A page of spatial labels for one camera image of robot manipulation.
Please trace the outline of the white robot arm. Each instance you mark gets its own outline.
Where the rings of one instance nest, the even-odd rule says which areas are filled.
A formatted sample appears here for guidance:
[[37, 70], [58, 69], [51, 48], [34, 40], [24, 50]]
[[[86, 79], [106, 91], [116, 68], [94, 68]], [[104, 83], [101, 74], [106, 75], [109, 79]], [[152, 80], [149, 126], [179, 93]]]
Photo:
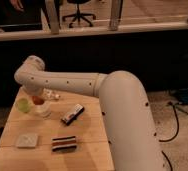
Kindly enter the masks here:
[[166, 171], [148, 97], [134, 74], [48, 72], [44, 61], [31, 55], [14, 79], [30, 95], [47, 88], [97, 97], [115, 171]]

